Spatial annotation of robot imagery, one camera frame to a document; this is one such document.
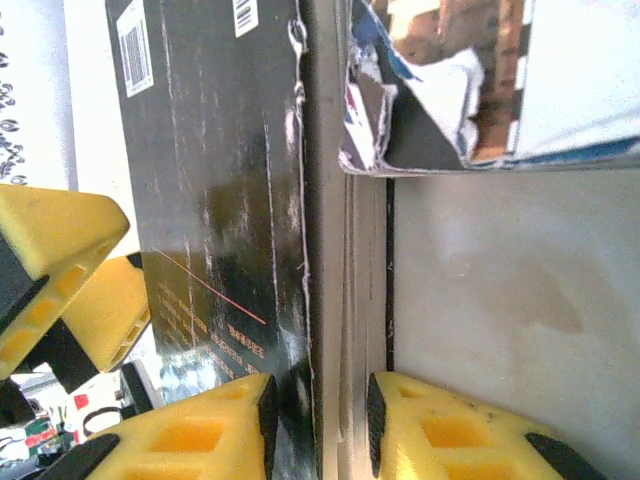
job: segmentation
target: yellow plastic block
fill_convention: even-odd
[[[150,320],[144,273],[126,257],[104,262],[62,314],[100,372],[118,366]]]
[[[525,438],[551,430],[503,410],[392,372],[372,375],[368,408],[382,480],[562,480]]]
[[[0,282],[9,292],[16,274],[41,282],[25,304],[15,303],[19,312],[13,308],[10,318],[0,319],[0,379],[20,364],[128,229],[110,198],[0,185],[3,254],[11,257],[0,259]]]
[[[269,387],[273,404],[266,406],[271,409],[267,419],[260,404]],[[92,437],[116,434],[120,443],[86,478],[268,480],[265,460],[272,462],[275,398],[273,377],[255,374],[130,418]],[[272,427],[268,447],[261,423]]]

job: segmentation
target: white wall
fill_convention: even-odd
[[[396,370],[639,478],[640,172],[396,185]]]
[[[65,0],[78,190],[118,202],[131,229],[111,257],[140,250],[104,0]]]
[[[0,120],[19,130],[2,133],[24,147],[24,163],[0,180],[25,176],[36,187],[77,188],[73,120],[62,0],[0,0],[0,84],[9,84],[15,105],[0,109]],[[0,163],[7,159],[0,150]]]
[[[533,3],[518,154],[638,135],[640,2]]]

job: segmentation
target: scratched surface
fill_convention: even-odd
[[[291,1],[145,1],[153,86],[127,98],[107,1],[163,395],[254,371],[277,377],[274,478],[317,478],[301,201],[299,55]]]

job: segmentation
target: black stripe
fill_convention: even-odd
[[[45,362],[67,393],[100,373],[62,318],[56,320],[22,364],[33,370]]]
[[[376,380],[375,373],[369,376],[369,389],[367,391],[367,424],[369,425],[369,455],[373,476],[380,475],[382,463],[381,443],[387,423],[387,405],[384,396]]]
[[[516,90],[513,92],[513,98],[511,99],[511,120],[520,120],[523,97],[524,90]]]
[[[0,335],[40,293],[49,276],[35,282],[0,233]]]
[[[123,420],[153,410],[153,404],[140,378],[140,372],[138,372],[135,363],[125,363],[122,365],[120,369],[120,381],[123,384],[123,390],[126,391],[126,397],[131,400],[131,408],[124,408],[122,410]]]
[[[264,437],[264,469],[267,480],[271,480],[276,451],[278,430],[278,386],[271,375],[258,401],[260,433]]]
[[[519,53],[521,57],[524,57],[529,53],[530,41],[531,41],[531,24],[523,25],[522,30],[520,30]]]
[[[395,303],[395,185],[393,178],[387,179],[387,274],[386,274],[386,311],[385,311],[385,335],[387,346],[387,370],[392,372],[395,364],[395,345],[394,345],[394,313]]]
[[[251,20],[251,7],[244,7],[237,13],[238,16],[238,25],[244,26]]]
[[[566,443],[539,433],[527,433],[525,438],[564,480],[607,480]]]

